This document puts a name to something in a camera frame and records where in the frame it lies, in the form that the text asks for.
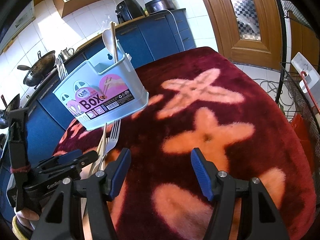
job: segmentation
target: white power cable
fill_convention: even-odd
[[[255,79],[253,79],[253,80],[262,80],[262,81],[260,82],[260,84],[259,84],[260,87],[262,87],[262,84],[263,84],[263,83],[267,83],[268,89],[270,89],[270,90],[266,91],[267,94],[269,94],[270,92],[275,92],[275,93],[277,93],[278,87],[277,87],[276,85],[279,86],[279,82],[270,81],[270,80],[266,80],[266,79],[263,79],[263,78],[255,78]],[[292,108],[292,106],[294,105],[293,97],[291,97],[289,93],[288,93],[288,96],[289,96],[290,99],[292,99],[292,104],[291,104],[291,105],[285,104],[285,103],[282,101],[281,97],[280,97],[280,99],[279,99],[279,100],[281,101],[282,105],[284,105],[284,106],[289,106],[289,109],[286,110],[287,115],[289,115],[289,111],[290,111],[290,109]]]
[[[181,35],[180,35],[180,31],[179,31],[179,29],[178,29],[177,21],[176,21],[174,15],[172,14],[171,11],[169,11],[169,10],[167,10],[167,9],[163,9],[162,11],[168,11],[168,12],[171,13],[171,15],[172,15],[172,17],[173,17],[173,19],[174,19],[174,22],[175,22],[175,24],[176,24],[176,27],[177,27],[177,31],[178,31],[178,34],[179,34],[179,37],[180,37],[180,40],[181,40],[181,43],[182,43],[183,51],[186,51],[186,49],[184,48],[184,45],[183,45],[183,41],[182,41],[182,38],[181,38]]]

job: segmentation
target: red string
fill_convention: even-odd
[[[29,163],[29,165],[27,166],[24,166],[24,167],[21,167],[21,168],[17,168],[17,169],[14,169],[12,167],[10,167],[10,172],[11,173],[17,173],[17,172],[29,172],[31,170],[31,164]]]
[[[301,76],[301,78],[302,78],[302,80],[303,80],[303,82],[304,82],[304,85],[305,85],[308,93],[309,93],[309,96],[311,97],[312,102],[315,104],[315,107],[316,107],[318,113],[320,114],[319,106],[318,106],[316,100],[314,99],[313,95],[311,94],[311,91],[310,91],[310,89],[309,89],[309,87],[308,87],[308,84],[307,84],[307,82],[306,82],[306,79],[304,78],[304,76],[307,76],[306,72],[301,71],[300,76]]]

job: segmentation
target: frying pan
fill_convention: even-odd
[[[20,107],[20,94],[16,95],[8,104],[5,110],[0,109],[0,129],[5,129],[9,126],[8,113],[11,110],[18,109]]]
[[[41,52],[38,51],[38,61],[32,66],[32,71],[29,67],[24,65],[17,66],[19,70],[28,70],[27,75],[25,76],[23,83],[29,87],[34,87],[40,84],[44,77],[49,74],[55,64],[55,51],[50,51],[41,57]]]

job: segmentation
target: black clamp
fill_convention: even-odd
[[[48,201],[31,240],[84,240],[80,198],[87,198],[93,240],[117,240],[106,201],[119,195],[131,163],[131,152],[122,149],[117,160],[87,179],[62,180]]]
[[[40,215],[42,207],[59,183],[65,177],[80,179],[82,168],[95,162],[98,154],[91,151],[83,155],[82,151],[75,150],[43,160],[31,168],[27,155],[27,119],[27,108],[9,112],[8,147],[12,174],[7,187],[7,198],[16,211],[27,207]]]
[[[237,197],[242,199],[237,240],[289,240],[285,224],[263,183],[234,179],[207,161],[199,148],[191,152],[191,164],[202,193],[215,203],[204,240],[228,240]]]

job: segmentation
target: light blue plastic container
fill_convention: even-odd
[[[116,64],[104,48],[81,63],[53,91],[87,130],[122,119],[148,104],[149,93],[119,42],[117,49]]]

